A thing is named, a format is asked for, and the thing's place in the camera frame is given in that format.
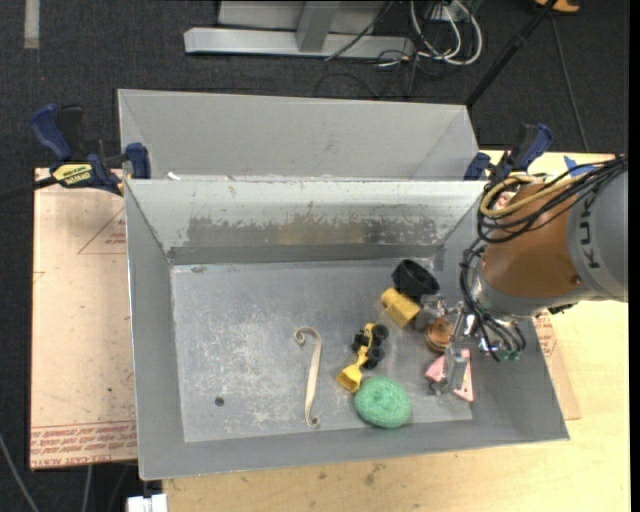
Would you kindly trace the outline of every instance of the yellow clamp label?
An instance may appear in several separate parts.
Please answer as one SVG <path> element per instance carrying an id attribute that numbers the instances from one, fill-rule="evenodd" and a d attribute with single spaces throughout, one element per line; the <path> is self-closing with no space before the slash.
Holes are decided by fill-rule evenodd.
<path id="1" fill-rule="evenodd" d="M 71 186 L 91 178 L 91 165 L 65 164 L 58 167 L 51 175 L 59 182 Z"/>

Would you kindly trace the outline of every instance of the clamp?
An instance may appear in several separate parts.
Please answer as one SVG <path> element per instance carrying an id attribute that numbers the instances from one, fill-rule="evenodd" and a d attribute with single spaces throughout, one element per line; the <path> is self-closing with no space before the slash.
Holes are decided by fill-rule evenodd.
<path id="1" fill-rule="evenodd" d="M 112 165 L 131 162 L 132 176 L 150 178 L 151 165 L 146 148 L 140 143 L 129 144 L 125 152 L 106 158 L 102 150 L 88 152 L 88 143 L 81 135 L 82 109 L 63 107 L 58 111 L 55 103 L 38 110 L 29 121 L 31 130 L 40 143 L 56 156 L 49 168 L 50 176 L 35 183 L 35 188 L 59 184 L 65 188 L 96 188 L 117 195 L 123 194 L 122 180 L 113 172 Z"/>

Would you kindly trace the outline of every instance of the blue clamp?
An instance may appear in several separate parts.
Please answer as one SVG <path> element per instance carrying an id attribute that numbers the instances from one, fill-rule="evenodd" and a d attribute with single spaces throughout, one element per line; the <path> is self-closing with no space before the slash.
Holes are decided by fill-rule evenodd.
<path id="1" fill-rule="evenodd" d="M 45 105 L 31 116 L 29 125 L 40 144 L 53 151 L 59 162 L 65 162 L 71 158 L 73 151 L 56 123 L 57 110 L 55 103 Z"/>
<path id="2" fill-rule="evenodd" d="M 122 163 L 127 160 L 133 166 L 135 178 L 147 179 L 151 177 L 151 164 L 147 149 L 137 142 L 129 144 L 125 153 L 113 158 L 103 159 L 97 153 L 89 153 L 82 158 L 81 162 L 72 160 L 74 154 L 82 154 L 81 150 L 85 144 L 76 140 L 79 148 L 70 146 L 57 122 L 57 109 L 55 103 L 45 105 L 31 117 L 29 125 L 40 143 L 55 153 L 57 160 L 50 167 L 49 172 L 60 185 L 66 188 L 92 187 L 121 195 L 121 180 L 111 172 L 110 163 Z M 64 113 L 74 114 L 73 116 L 65 116 L 67 121 L 71 119 L 66 127 L 76 135 L 75 138 L 80 137 L 78 134 L 80 133 L 81 110 L 79 107 L 75 107 L 74 112 L 63 109 L 61 114 Z"/>
<path id="3" fill-rule="evenodd" d="M 469 167 L 467 167 L 467 171 L 464 173 L 464 181 L 476 181 L 479 180 L 481 176 L 484 176 L 485 171 L 489 167 L 489 162 L 491 161 L 491 157 L 486 153 L 478 153 L 471 163 Z"/>
<path id="4" fill-rule="evenodd" d="M 512 170 L 527 171 L 536 158 L 544 154 L 553 142 L 551 130 L 542 123 L 523 124 L 518 134 L 518 142 L 505 152 L 497 166 L 494 181 L 506 179 Z"/>
<path id="5" fill-rule="evenodd" d="M 127 159 L 133 167 L 133 177 L 139 179 L 151 178 L 151 163 L 149 163 L 149 152 L 139 142 L 129 144 L 124 150 Z"/>

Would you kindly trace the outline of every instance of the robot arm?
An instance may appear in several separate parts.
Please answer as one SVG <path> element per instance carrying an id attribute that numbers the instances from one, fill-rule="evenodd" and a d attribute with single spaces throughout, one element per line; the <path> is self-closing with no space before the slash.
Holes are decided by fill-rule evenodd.
<path id="1" fill-rule="evenodd" d="M 496 351 L 523 348 L 520 319 L 584 300 L 627 301 L 626 171 L 626 157 L 618 157 L 549 182 L 516 175 L 491 184 L 460 286 L 475 328 L 487 343 L 497 340 Z M 514 185 L 515 195 L 494 209 Z"/>

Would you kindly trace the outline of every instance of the wire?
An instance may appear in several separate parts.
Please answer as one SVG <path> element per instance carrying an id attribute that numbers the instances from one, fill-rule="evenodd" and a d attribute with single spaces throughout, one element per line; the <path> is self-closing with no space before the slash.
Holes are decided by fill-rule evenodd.
<path id="1" fill-rule="evenodd" d="M 340 57 L 342 54 L 344 54 L 345 52 L 353 48 L 356 45 L 356 43 L 360 41 L 360 39 L 362 39 L 367 34 L 367 32 L 369 32 L 369 30 L 371 30 L 384 17 L 385 14 L 387 14 L 387 12 L 389 11 L 392 5 L 393 5 L 393 1 L 388 1 L 387 3 L 385 3 L 385 5 L 382 7 L 378 15 L 374 18 L 374 20 L 371 23 L 369 23 L 362 30 L 362 32 L 360 32 L 356 37 L 353 38 L 351 42 L 349 42 L 348 44 L 340 48 L 333 55 L 330 55 L 329 57 L 327 57 L 325 59 L 325 62 L 333 60 L 336 57 Z"/>
<path id="2" fill-rule="evenodd" d="M 431 11 L 428 14 L 428 17 L 426 17 L 424 19 L 424 23 L 422 28 L 420 28 L 420 24 L 418 23 L 418 16 L 416 15 L 416 4 L 413 0 L 411 0 L 411 2 L 409 2 L 409 16 L 411 19 L 411 23 L 413 25 L 413 29 L 416 31 L 418 37 L 420 38 L 420 40 L 422 41 L 423 45 L 427 47 L 427 49 L 431 52 L 422 52 L 422 56 L 424 57 L 428 57 L 428 58 L 434 58 L 434 59 L 442 59 L 444 60 L 446 56 L 449 57 L 453 57 L 455 55 L 458 54 L 458 52 L 460 51 L 460 47 L 462 45 L 461 43 L 461 38 L 460 38 L 460 32 L 458 31 L 458 27 L 456 27 L 455 23 L 453 22 L 453 19 L 451 18 L 451 15 L 449 15 L 449 21 L 448 23 L 451 25 L 452 30 L 454 31 L 454 34 L 456 35 L 456 49 L 455 50 L 447 50 L 446 52 L 439 52 L 438 50 L 435 49 L 435 47 L 429 43 L 429 41 L 427 41 L 427 38 L 425 36 L 425 28 L 426 28 L 426 23 L 428 20 L 433 19 L 433 13 L 434 13 L 434 8 L 431 9 Z"/>
<path id="3" fill-rule="evenodd" d="M 416 15 L 415 2 L 412 0 L 409 6 L 410 7 L 409 17 L 411 20 L 411 24 L 413 26 L 413 29 L 417 32 L 420 41 L 427 48 L 427 51 L 425 50 L 418 51 L 417 56 L 431 59 L 431 60 L 443 61 L 443 62 L 446 62 L 447 64 L 452 64 L 454 66 L 468 66 L 469 64 L 473 64 L 476 60 L 478 60 L 478 58 L 480 57 L 480 54 L 482 53 L 482 48 L 484 44 L 483 38 L 482 38 L 482 30 L 475 16 L 473 16 L 469 12 L 469 10 L 459 0 L 454 0 L 453 4 L 465 14 L 467 20 L 469 20 L 469 22 L 471 23 L 473 34 L 477 41 L 474 53 L 470 57 L 467 57 L 463 60 L 458 60 L 455 58 L 460 53 L 462 48 L 462 36 L 460 34 L 460 31 L 458 30 L 458 27 L 455 21 L 453 20 L 453 17 L 451 16 L 449 7 L 444 5 L 444 3 L 442 2 L 438 4 L 438 7 L 440 8 L 440 13 L 441 13 L 440 17 L 442 18 L 442 14 L 444 13 L 445 17 L 448 19 L 447 23 L 451 26 L 452 32 L 456 38 L 456 46 L 455 46 L 455 49 L 453 50 L 449 49 L 449 50 L 446 50 L 445 52 L 439 52 L 438 50 L 436 50 L 434 45 L 432 45 L 427 40 L 424 34 L 425 27 L 423 26 L 423 28 L 421 29 L 419 26 L 418 17 Z M 432 18 L 433 18 L 433 10 L 429 13 L 428 19 L 432 19 Z"/>
<path id="4" fill-rule="evenodd" d="M 578 112 L 578 105 L 576 104 L 576 98 L 573 94 L 573 87 L 571 86 L 571 80 L 569 79 L 569 72 L 567 71 L 567 63 L 564 58 L 564 51 L 562 49 L 562 43 L 560 42 L 560 34 L 558 32 L 558 26 L 554 17 L 551 17 L 551 26 L 553 27 L 553 33 L 556 38 L 556 46 L 558 47 L 558 55 L 560 56 L 560 64 L 562 64 L 562 72 L 564 74 L 564 81 L 567 84 L 569 91 L 569 98 L 571 99 L 571 106 L 573 107 L 573 113 L 576 116 L 576 122 L 578 123 L 578 130 L 580 131 L 580 137 L 582 138 L 582 145 L 587 153 L 590 153 L 589 144 L 587 143 L 587 136 L 585 135 L 584 125 Z"/>
<path id="5" fill-rule="evenodd" d="M 82 512 L 87 512 L 87 507 L 89 506 L 89 494 L 91 492 L 91 479 L 93 477 L 93 466 L 89 465 L 89 469 L 87 469 L 87 480 L 84 484 L 84 496 L 82 498 Z"/>
<path id="6" fill-rule="evenodd" d="M 128 470 L 129 466 L 125 465 L 122 473 L 120 473 L 120 478 L 118 478 L 118 481 L 116 482 L 116 486 L 113 488 L 113 492 L 111 493 L 111 497 L 109 498 L 109 504 L 107 505 L 106 512 L 111 512 L 113 510 L 113 506 L 115 505 L 118 496 L 118 491 L 120 490 L 120 486 L 122 485 L 122 482 Z"/>
<path id="7" fill-rule="evenodd" d="M 585 166 L 592 166 L 595 168 L 568 180 L 563 181 L 561 179 L 562 177 L 570 174 L 576 169 Z M 545 220 L 545 223 L 543 224 L 545 225 L 561 213 L 567 211 L 575 204 L 579 204 L 580 199 L 585 197 L 587 194 L 597 191 L 599 187 L 612 180 L 618 174 L 626 172 L 627 170 L 627 157 L 624 155 L 619 155 L 618 157 L 607 162 L 575 166 L 559 177 L 545 184 L 544 187 L 540 191 L 538 191 L 540 195 L 537 196 L 537 199 L 540 199 L 541 197 L 546 195 L 555 195 L 553 195 L 550 199 L 543 203 L 543 205 L 537 211 L 519 218 L 509 219 L 509 216 L 513 215 L 515 211 L 524 206 L 524 200 L 515 203 L 513 205 L 513 211 L 510 211 L 507 208 L 492 210 L 491 217 L 485 215 L 484 208 L 479 208 L 477 215 L 478 236 L 482 240 L 489 243 L 503 243 L 513 240 L 514 238 L 517 238 L 518 236 L 526 232 L 537 230 L 542 227 L 542 225 L 536 227 L 534 227 L 534 225 L 543 214 L 551 211 L 552 209 L 556 209 L 563 203 L 566 204 L 566 201 L 570 201 L 570 203 L 562 208 L 560 212 L 554 212 L 551 219 Z M 499 186 L 500 184 L 496 187 L 493 187 L 488 192 L 488 194 L 494 193 L 496 188 Z M 487 199 L 486 196 L 484 196 L 481 200 L 481 205 L 485 205 L 488 207 L 488 202 L 485 199 Z M 505 236 L 496 236 L 495 233 L 493 233 L 493 230 L 496 229 L 508 234 Z"/>
<path id="8" fill-rule="evenodd" d="M 0 433 L 0 448 L 2 449 L 4 458 L 7 460 L 7 464 L 9 465 L 9 469 L 13 474 L 13 478 L 18 484 L 18 487 L 20 487 L 20 490 L 22 491 L 22 495 L 27 500 L 27 503 L 29 503 L 31 510 L 33 510 L 33 512 L 40 512 L 38 510 L 38 507 L 35 501 L 33 501 L 33 498 L 31 497 L 31 494 L 29 493 L 29 490 L 27 489 L 27 486 L 25 485 L 24 480 L 22 480 L 22 478 L 20 477 L 20 474 L 18 473 L 18 470 L 15 464 L 13 463 L 13 459 L 11 458 L 11 454 L 9 453 L 9 449 L 7 448 L 7 445 L 4 443 L 4 438 L 2 437 L 2 433 Z"/>
<path id="9" fill-rule="evenodd" d="M 349 78 L 350 80 L 353 80 L 354 82 L 356 82 L 358 85 L 360 85 L 362 88 L 364 88 L 369 95 L 376 99 L 382 99 L 382 96 L 380 95 L 379 92 L 377 92 L 376 90 L 373 89 L 373 87 L 371 87 L 367 82 L 365 82 L 362 78 L 359 78 L 355 75 L 352 75 L 350 73 L 328 73 L 324 76 L 322 76 L 320 78 L 320 80 L 318 80 L 315 85 L 313 86 L 313 91 L 312 91 L 312 95 L 314 97 L 318 96 L 318 90 L 320 89 L 320 86 L 329 78 L 333 78 L 333 77 L 342 77 L 342 78 Z"/>
<path id="10" fill-rule="evenodd" d="M 480 247 L 479 249 L 474 249 L 474 247 L 480 242 L 480 238 L 477 238 L 471 246 L 464 251 L 463 260 L 460 263 L 461 271 L 459 276 L 459 284 L 460 289 L 462 291 L 463 300 L 467 307 L 467 309 L 475 316 L 476 318 L 476 326 L 482 332 L 485 343 L 487 344 L 487 348 L 489 353 L 493 357 L 496 362 L 501 362 L 501 359 L 498 357 L 496 352 L 496 347 L 491 344 L 491 339 L 489 337 L 489 333 L 487 330 L 493 331 L 503 343 L 509 347 L 509 352 L 521 352 L 524 350 L 526 346 L 526 340 L 522 336 L 520 330 L 516 330 L 518 334 L 517 339 L 506 326 L 500 324 L 496 321 L 491 315 L 489 315 L 480 304 L 473 298 L 468 282 L 469 272 L 471 271 L 471 265 L 473 260 L 481 257 L 482 253 L 487 248 L 486 245 Z"/>

